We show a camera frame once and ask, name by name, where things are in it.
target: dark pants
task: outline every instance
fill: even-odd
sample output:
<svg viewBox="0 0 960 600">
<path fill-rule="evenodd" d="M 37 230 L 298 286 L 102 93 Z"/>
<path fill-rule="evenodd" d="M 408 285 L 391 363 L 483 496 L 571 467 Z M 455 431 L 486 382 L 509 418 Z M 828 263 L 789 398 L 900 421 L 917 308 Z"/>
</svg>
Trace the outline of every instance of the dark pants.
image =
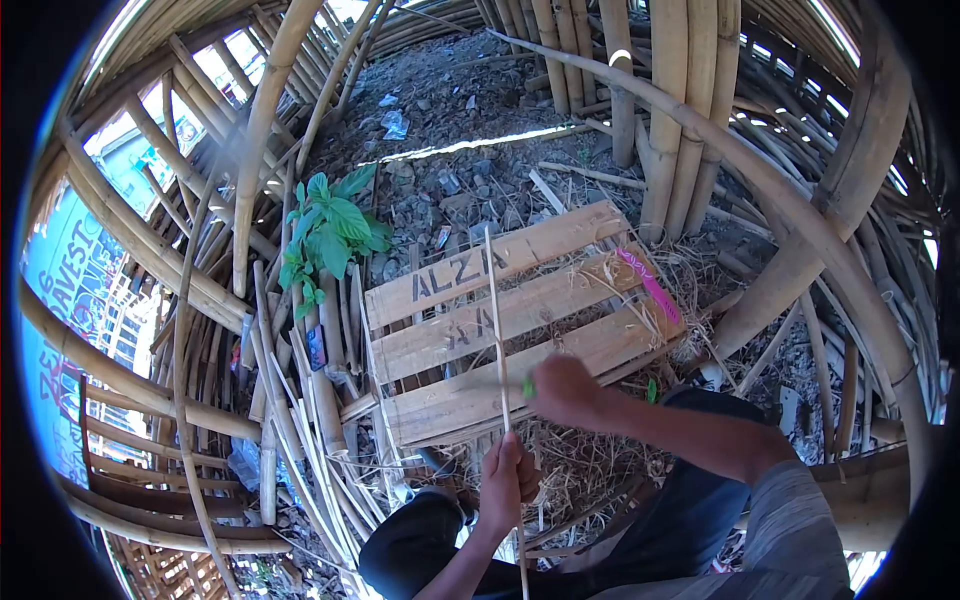
<svg viewBox="0 0 960 600">
<path fill-rule="evenodd" d="M 686 389 L 665 404 L 763 422 L 753 404 Z M 628 584 L 702 575 L 723 547 L 750 496 L 746 485 L 677 460 L 654 505 L 633 523 L 610 556 L 576 573 L 529 573 L 531 598 L 580 600 Z M 457 552 L 461 516 L 438 493 L 423 493 L 373 532 L 360 553 L 360 574 L 387 600 L 412 598 Z M 519 567 L 493 561 L 474 598 L 520 598 Z"/>
</svg>

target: pink comb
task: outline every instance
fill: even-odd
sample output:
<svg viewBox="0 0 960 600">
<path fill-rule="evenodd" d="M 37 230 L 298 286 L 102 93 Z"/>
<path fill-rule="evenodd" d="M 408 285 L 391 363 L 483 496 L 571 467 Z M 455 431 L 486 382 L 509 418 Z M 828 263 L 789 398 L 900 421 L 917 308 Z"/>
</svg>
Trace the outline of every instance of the pink comb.
<svg viewBox="0 0 960 600">
<path fill-rule="evenodd" d="M 663 313 L 670 318 L 670 321 L 679 323 L 680 311 L 677 310 L 677 305 L 674 304 L 670 296 L 663 291 L 663 288 L 661 288 L 660 284 L 657 283 L 657 278 L 650 273 L 650 270 L 647 269 L 647 266 L 640 262 L 639 258 L 633 256 L 622 248 L 617 248 L 616 253 L 620 258 L 623 258 L 628 265 L 633 267 L 636 274 L 643 279 L 643 287 L 647 288 L 647 291 L 650 292 L 650 296 L 652 296 L 657 304 L 660 305 L 660 308 L 663 309 Z"/>
</svg>

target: wooden pallet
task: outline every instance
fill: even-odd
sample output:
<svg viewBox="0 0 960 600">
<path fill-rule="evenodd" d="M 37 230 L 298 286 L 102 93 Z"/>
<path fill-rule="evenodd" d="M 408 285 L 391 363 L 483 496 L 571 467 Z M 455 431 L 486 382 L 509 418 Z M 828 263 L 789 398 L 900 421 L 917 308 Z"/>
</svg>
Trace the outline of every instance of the wooden pallet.
<svg viewBox="0 0 960 600">
<path fill-rule="evenodd" d="M 630 307 L 621 305 L 591 323 L 551 341 L 523 349 L 507 357 L 509 379 L 524 374 L 551 352 L 561 349 L 580 356 L 594 375 L 652 352 L 684 333 L 684 324 L 672 323 L 655 302 L 642 291 L 642 282 L 612 250 L 602 252 L 605 238 L 617 242 L 639 257 L 653 273 L 639 245 L 630 242 L 627 219 L 609 201 L 591 204 L 553 217 L 537 225 L 509 233 L 493 241 L 493 262 L 497 280 L 516 275 L 588 247 L 586 260 L 568 268 L 521 283 L 499 295 L 500 319 L 505 340 L 615 296 L 613 290 L 592 277 L 574 271 L 588 271 L 609 281 L 620 294 L 637 297 L 635 308 L 651 316 L 660 336 L 642 324 Z M 606 243 L 612 249 L 611 242 Z M 493 429 L 500 417 L 500 392 L 494 363 L 394 393 L 394 382 L 409 379 L 456 361 L 494 344 L 490 299 L 484 298 L 437 312 L 432 318 L 384 334 L 384 325 L 443 303 L 489 284 L 483 247 L 475 247 L 433 265 L 417 269 L 366 294 L 371 329 L 372 372 L 378 386 L 387 386 L 383 412 L 394 444 L 400 448 L 455 444 Z M 612 281 L 604 265 L 613 264 Z M 523 398 L 511 396 L 515 417 L 527 414 Z"/>
</svg>

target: plastic bag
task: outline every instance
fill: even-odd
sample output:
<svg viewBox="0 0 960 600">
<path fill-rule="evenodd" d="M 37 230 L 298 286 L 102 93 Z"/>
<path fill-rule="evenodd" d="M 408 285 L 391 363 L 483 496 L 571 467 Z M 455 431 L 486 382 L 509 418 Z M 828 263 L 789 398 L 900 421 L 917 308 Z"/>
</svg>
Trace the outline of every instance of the plastic bag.
<svg viewBox="0 0 960 600">
<path fill-rule="evenodd" d="M 388 110 L 380 120 L 380 125 L 387 128 L 387 133 L 383 139 L 406 139 L 407 128 L 410 127 L 410 119 L 403 116 L 399 110 Z"/>
</svg>

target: sleeve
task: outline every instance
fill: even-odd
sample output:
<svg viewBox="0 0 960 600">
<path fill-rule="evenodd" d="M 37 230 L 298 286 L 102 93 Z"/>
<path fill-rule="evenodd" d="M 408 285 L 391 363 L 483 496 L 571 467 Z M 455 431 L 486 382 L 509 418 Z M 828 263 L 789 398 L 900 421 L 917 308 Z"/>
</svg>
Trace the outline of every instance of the sleeve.
<svg viewBox="0 0 960 600">
<path fill-rule="evenodd" d="M 743 563 L 850 586 L 830 508 L 799 460 L 775 465 L 754 485 Z"/>
</svg>

